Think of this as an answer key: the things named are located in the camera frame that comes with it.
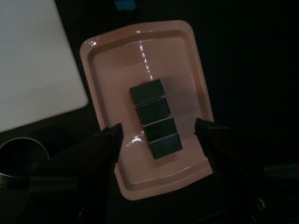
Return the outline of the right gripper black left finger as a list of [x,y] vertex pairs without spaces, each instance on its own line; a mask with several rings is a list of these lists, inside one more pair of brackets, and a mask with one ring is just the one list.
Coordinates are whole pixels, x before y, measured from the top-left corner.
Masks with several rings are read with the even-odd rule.
[[15,224],[105,224],[123,126],[56,154],[32,175],[29,202]]

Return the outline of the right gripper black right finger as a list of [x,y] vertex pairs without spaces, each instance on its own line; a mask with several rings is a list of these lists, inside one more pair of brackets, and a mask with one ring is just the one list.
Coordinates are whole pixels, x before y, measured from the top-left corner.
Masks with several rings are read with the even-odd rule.
[[228,127],[200,118],[195,135],[226,193],[228,224],[283,224],[262,165],[238,135]]

